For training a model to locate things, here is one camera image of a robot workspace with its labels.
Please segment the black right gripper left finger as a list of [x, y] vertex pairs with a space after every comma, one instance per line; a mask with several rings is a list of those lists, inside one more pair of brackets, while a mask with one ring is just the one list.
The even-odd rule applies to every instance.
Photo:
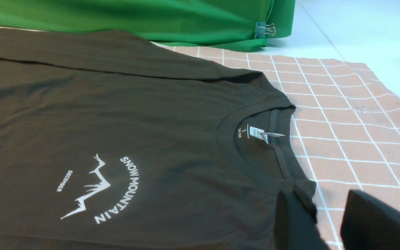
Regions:
[[276, 250], [328, 250], [317, 229], [317, 207], [303, 190], [280, 191], [274, 225]]

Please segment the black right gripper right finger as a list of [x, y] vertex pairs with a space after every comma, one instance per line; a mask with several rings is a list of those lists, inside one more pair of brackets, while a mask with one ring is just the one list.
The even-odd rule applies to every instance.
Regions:
[[361, 190], [350, 190], [340, 236], [346, 250], [400, 250], [400, 211]]

